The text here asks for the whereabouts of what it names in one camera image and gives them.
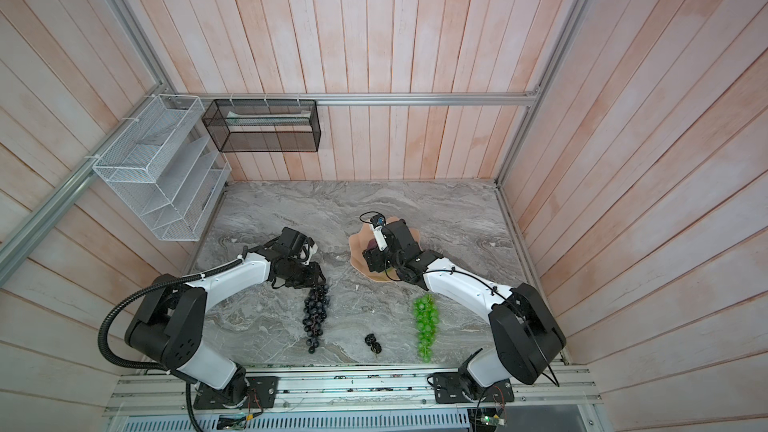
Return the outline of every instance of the gray marble surface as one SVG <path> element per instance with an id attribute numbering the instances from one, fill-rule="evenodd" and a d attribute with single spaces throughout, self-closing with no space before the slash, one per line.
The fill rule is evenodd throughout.
<path id="1" fill-rule="evenodd" d="M 244 245 L 259 245 L 284 226 L 314 238 L 330 285 L 321 346 L 307 353 L 301 323 L 307 290 L 268 285 L 248 288 L 212 308 L 204 336 L 241 364 L 413 364 L 418 339 L 411 307 L 424 291 L 414 285 L 377 283 L 350 264 L 348 237 L 360 231 L 358 216 L 376 210 L 404 218 L 431 248 L 483 277 L 515 286 L 522 282 L 492 184 L 486 182 L 241 182 L 227 190 L 205 239 L 197 269 L 227 262 Z M 493 344 L 490 328 L 463 306 L 436 297 L 442 322 L 432 362 L 457 366 Z M 363 343 L 375 333 L 382 352 Z"/>

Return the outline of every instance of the black mesh basket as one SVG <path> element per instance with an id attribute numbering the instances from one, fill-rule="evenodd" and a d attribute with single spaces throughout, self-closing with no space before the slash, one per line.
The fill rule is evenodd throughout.
<path id="1" fill-rule="evenodd" d="M 221 152 L 317 152 L 314 100 L 217 99 L 203 124 Z"/>

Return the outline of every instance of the slotted metal panel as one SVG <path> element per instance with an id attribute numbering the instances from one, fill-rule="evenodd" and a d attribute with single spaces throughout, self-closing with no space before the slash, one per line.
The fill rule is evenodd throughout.
<path id="1" fill-rule="evenodd" d="M 203 430 L 216 430 L 219 415 L 196 414 Z M 248 421 L 246 430 L 279 430 L 280 432 L 311 432 L 313 430 L 366 430 L 385 432 L 397 430 L 466 430 L 469 417 L 466 409 L 436 410 L 351 410 L 333 412 L 285 412 L 264 414 Z M 181 432 L 192 430 L 186 415 L 131 417 L 123 432 Z"/>

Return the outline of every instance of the wood paneling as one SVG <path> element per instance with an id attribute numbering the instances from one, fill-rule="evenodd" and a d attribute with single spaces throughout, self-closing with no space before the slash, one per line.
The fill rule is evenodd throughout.
<path id="1" fill-rule="evenodd" d="M 221 38 L 221 23 L 204 28 Z M 239 87 L 239 68 L 234 75 Z M 0 0 L 0 241 L 152 88 L 106 0 Z M 181 274 L 188 256 L 157 240 L 102 182 L 86 191 L 0 291 L 4 425 L 90 430 L 129 372 L 98 352 L 101 321 L 158 274 Z M 122 334 L 137 306 L 109 339 L 133 360 L 140 353 Z"/>
<path id="2" fill-rule="evenodd" d="M 595 0 L 504 184 L 617 430 L 764 428 L 766 3 Z"/>
<path id="3" fill-rule="evenodd" d="M 573 0 L 128 2 L 186 92 L 522 92 L 540 81 Z M 237 153 L 233 175 L 493 178 L 518 112 L 321 107 L 319 153 Z"/>

